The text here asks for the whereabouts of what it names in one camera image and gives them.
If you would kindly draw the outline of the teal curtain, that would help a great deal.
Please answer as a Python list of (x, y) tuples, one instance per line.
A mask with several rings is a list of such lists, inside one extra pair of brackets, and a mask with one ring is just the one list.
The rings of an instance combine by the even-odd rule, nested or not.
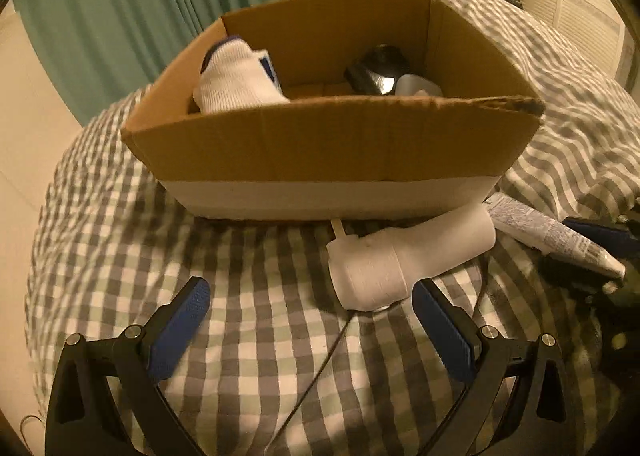
[(13, 0), (79, 124), (163, 72), (218, 16), (272, 0)]

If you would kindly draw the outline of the white plastic bottle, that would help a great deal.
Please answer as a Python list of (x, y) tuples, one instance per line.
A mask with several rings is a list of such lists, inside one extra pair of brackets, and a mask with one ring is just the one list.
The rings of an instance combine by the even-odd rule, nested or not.
[(371, 312), (408, 298), (422, 279), (448, 272), (494, 247), (496, 230), (482, 204), (466, 205), (410, 228), (366, 236), (336, 228), (326, 245), (335, 294), (346, 310)]

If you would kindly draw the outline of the white cream tube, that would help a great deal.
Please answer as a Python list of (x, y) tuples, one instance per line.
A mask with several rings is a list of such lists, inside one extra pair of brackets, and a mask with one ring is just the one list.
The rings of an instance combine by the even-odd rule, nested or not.
[(604, 247), (511, 196), (495, 193), (484, 205), (498, 231), (545, 256), (610, 279), (622, 279), (626, 275), (625, 265)]

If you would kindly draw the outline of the brown cardboard box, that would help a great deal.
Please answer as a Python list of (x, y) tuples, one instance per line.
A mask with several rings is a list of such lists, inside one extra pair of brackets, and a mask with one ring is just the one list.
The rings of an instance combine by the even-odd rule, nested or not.
[[(205, 54), (231, 36), (269, 52), (288, 104), (198, 109)], [(355, 94), (345, 68), (378, 45), (444, 95)], [(422, 218), (481, 202), (542, 114), (495, 42), (439, 0), (279, 0), (198, 35), (130, 112), (122, 142), (195, 216)]]

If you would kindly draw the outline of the white sock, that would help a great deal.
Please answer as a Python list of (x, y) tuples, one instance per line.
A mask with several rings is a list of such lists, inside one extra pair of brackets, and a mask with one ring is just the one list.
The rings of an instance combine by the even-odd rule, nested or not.
[(192, 98), (205, 115), (288, 104), (267, 50), (241, 37), (217, 42), (205, 54)]

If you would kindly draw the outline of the black computer mouse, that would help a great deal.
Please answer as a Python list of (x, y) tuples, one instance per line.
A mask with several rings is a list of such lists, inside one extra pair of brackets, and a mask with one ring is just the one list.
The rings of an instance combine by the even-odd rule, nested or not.
[(355, 94), (364, 96), (391, 96), (401, 76), (410, 74), (409, 61), (393, 45), (378, 45), (355, 61), (344, 71), (344, 77)]

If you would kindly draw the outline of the white louvered wardrobe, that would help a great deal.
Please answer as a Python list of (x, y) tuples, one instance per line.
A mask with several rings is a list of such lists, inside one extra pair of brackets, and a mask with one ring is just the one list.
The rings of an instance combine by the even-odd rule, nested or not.
[(610, 0), (521, 0), (524, 9), (567, 38), (587, 59), (626, 85), (634, 45)]

